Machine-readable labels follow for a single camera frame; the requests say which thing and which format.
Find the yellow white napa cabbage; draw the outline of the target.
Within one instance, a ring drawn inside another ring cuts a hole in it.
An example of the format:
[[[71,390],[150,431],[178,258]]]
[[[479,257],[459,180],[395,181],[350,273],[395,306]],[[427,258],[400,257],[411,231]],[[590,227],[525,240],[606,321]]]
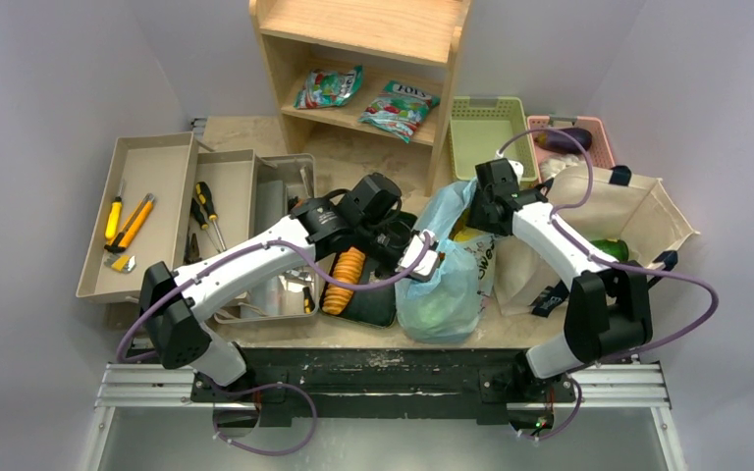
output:
[[[451,231],[450,239],[454,242],[464,243],[484,235],[484,232],[468,227],[464,222],[457,222]]]

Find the white garlic bulb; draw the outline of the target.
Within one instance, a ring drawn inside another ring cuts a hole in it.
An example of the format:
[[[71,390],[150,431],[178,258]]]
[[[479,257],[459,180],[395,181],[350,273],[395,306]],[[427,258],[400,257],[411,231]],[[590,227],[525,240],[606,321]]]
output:
[[[578,166],[582,160],[573,154],[556,155],[545,158],[538,166],[541,181],[545,182],[554,178],[563,170]]]

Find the light blue plastic grocery bag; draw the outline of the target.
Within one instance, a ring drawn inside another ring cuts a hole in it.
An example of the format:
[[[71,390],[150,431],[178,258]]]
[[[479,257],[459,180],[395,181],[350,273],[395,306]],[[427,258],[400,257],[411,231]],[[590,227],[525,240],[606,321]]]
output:
[[[440,188],[428,201],[413,228],[429,230],[444,255],[435,276],[426,283],[403,279],[395,284],[397,319],[413,340],[450,343],[465,340],[476,328],[492,293],[496,237],[489,233],[469,242],[454,242],[457,222],[467,226],[477,180]]]

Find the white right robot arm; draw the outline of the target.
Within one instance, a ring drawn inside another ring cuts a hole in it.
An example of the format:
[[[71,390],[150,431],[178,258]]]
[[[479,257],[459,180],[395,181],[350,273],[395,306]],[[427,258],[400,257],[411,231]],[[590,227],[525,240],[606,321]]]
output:
[[[475,172],[468,225],[526,243],[568,291],[562,333],[516,357],[512,386],[519,396],[534,399],[551,378],[651,340],[649,287],[638,264],[617,263],[574,231],[540,191],[520,189],[514,162],[488,161]]]

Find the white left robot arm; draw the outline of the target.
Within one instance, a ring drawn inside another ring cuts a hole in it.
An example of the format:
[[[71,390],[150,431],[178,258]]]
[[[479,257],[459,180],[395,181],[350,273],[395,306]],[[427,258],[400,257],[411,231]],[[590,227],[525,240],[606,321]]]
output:
[[[171,270],[157,262],[144,272],[137,328],[145,328],[167,370],[192,366],[215,382],[227,400],[250,395],[253,375],[240,349],[211,330],[217,310],[285,272],[351,247],[365,252],[395,216],[400,188],[372,173],[352,189],[303,199],[262,234],[216,256]]]

